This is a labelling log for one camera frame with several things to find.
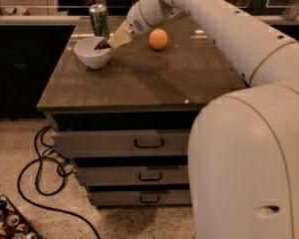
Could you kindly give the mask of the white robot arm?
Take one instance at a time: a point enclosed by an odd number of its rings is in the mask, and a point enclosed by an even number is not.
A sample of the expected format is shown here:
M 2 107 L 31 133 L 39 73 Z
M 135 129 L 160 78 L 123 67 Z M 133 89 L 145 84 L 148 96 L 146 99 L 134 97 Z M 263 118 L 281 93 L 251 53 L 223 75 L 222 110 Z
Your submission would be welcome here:
M 197 239 L 299 239 L 299 42 L 224 0 L 141 0 L 110 39 L 189 16 L 247 89 L 210 102 L 188 142 Z

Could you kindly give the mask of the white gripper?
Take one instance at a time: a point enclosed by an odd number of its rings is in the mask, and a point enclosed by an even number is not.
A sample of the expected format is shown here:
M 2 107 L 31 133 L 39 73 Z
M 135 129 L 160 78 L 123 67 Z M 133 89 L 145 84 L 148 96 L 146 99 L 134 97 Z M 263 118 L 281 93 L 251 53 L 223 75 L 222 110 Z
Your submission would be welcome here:
M 133 39 L 132 33 L 144 35 L 164 22 L 174 20 L 182 12 L 162 0 L 140 0 L 129 11 L 125 22 L 108 40 L 108 44 L 116 49 Z

